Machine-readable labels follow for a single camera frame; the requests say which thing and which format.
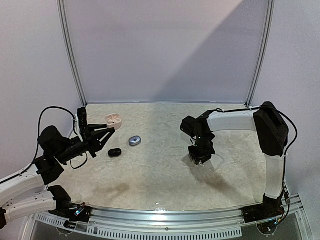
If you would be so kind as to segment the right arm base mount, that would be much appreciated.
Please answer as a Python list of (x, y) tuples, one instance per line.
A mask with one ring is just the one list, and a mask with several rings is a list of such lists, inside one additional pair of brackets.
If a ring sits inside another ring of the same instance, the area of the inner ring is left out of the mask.
[(278, 222), (281, 222), (288, 216), (289, 213), (288, 211), (285, 212), (285, 209), (281, 203), (261, 203), (245, 206), (240, 210), (245, 223), (259, 222), (262, 220), (273, 219), (278, 216), (280, 216)]

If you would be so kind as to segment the blue earbud charging case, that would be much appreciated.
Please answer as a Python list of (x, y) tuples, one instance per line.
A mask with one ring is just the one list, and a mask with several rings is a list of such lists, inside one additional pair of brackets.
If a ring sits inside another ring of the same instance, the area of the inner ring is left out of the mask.
[(129, 146), (134, 147), (134, 146), (139, 145), (141, 143), (141, 141), (142, 141), (141, 137), (136, 135), (136, 136), (131, 137), (128, 140), (128, 144), (129, 144)]

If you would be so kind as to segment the white round charging case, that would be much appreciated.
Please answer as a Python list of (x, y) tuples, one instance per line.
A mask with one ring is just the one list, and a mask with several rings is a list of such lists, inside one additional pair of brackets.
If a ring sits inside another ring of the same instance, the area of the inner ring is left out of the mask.
[(118, 130), (122, 126), (122, 119), (118, 113), (112, 113), (105, 117), (106, 125), (109, 129)]

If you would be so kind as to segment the black earbud charging case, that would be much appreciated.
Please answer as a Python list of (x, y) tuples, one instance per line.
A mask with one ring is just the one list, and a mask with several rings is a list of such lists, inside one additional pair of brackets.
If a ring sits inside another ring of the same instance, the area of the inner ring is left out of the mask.
[(122, 150), (120, 148), (113, 148), (107, 154), (110, 158), (116, 158), (122, 155)]

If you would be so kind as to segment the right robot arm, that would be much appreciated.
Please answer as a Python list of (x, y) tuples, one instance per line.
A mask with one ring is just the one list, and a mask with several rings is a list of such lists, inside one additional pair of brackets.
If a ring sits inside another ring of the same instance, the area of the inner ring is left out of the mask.
[(257, 147), (266, 164), (266, 183), (262, 202), (244, 207), (244, 216), (257, 219), (269, 218), (285, 213), (282, 204), (285, 191), (287, 153), (289, 142), (288, 118), (275, 105), (266, 101), (255, 107), (224, 110), (216, 108), (198, 117), (187, 116), (180, 130), (193, 143), (188, 155), (195, 165), (206, 165), (217, 155), (215, 139), (221, 133), (248, 134), (255, 138)]

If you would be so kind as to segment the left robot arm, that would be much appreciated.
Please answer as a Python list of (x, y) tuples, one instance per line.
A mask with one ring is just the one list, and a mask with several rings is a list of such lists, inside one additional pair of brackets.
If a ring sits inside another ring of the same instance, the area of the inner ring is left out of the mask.
[(43, 156), (0, 181), (1, 228), (16, 219), (45, 211), (70, 222), (89, 222), (92, 208), (72, 203), (62, 186), (51, 184), (72, 159), (83, 154), (95, 158), (116, 130), (105, 124), (90, 124), (81, 131), (79, 136), (67, 138), (55, 126), (46, 127), (37, 139)]

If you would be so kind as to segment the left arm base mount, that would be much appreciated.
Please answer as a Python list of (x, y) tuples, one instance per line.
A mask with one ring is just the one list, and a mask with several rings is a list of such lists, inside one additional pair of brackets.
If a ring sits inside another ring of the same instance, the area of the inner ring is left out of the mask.
[(69, 201), (57, 201), (56, 208), (48, 212), (52, 215), (68, 219), (70, 222), (88, 223), (92, 210), (93, 208), (84, 202), (82, 204), (76, 204)]

